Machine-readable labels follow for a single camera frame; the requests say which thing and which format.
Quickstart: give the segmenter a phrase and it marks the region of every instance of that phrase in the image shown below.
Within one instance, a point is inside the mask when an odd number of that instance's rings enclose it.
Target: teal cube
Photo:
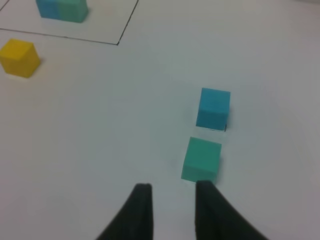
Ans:
[[[87,0],[56,0],[60,20],[82,23],[89,10]]]
[[[223,131],[230,111],[229,91],[202,88],[196,126]]]
[[[185,154],[181,178],[215,182],[220,163],[221,144],[191,137]]]

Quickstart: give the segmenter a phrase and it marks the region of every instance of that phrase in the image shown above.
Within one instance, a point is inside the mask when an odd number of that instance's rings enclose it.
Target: cyan block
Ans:
[[[220,164],[221,144],[191,137],[185,154],[181,178],[215,182]]]
[[[87,0],[56,0],[60,19],[68,22],[82,23],[89,10]]]
[[[202,88],[196,126],[225,130],[230,111],[229,91]]]
[[[82,23],[88,15],[87,0],[36,0],[42,18]]]
[[[36,5],[42,18],[60,19],[56,0],[36,0]]]

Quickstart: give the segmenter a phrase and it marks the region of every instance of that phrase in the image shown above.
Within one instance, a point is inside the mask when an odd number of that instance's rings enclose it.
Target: white surface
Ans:
[[[94,240],[136,183],[154,239],[194,240],[190,136],[217,140],[217,187],[271,240],[320,238],[320,6],[142,0],[119,46],[35,42],[29,81],[0,72],[0,239]],[[195,127],[202,87],[231,91],[226,133]]]
[[[0,28],[117,44],[136,3],[88,0],[88,16],[75,23],[41,18],[35,0],[10,0],[0,11]]]

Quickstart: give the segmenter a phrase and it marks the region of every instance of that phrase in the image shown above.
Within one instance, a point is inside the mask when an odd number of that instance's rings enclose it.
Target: block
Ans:
[[[202,88],[196,126],[224,131],[230,111],[230,95],[229,91]]]
[[[197,182],[216,180],[221,144],[191,137],[185,154],[181,178]]]
[[[31,42],[10,39],[0,50],[0,62],[7,74],[29,78],[41,61]]]
[[[87,0],[36,0],[42,18],[82,23],[89,10]]]
[[[57,0],[57,4],[63,21],[82,23],[89,12],[86,0]]]
[[[42,18],[60,19],[57,0],[36,0],[35,2]]]

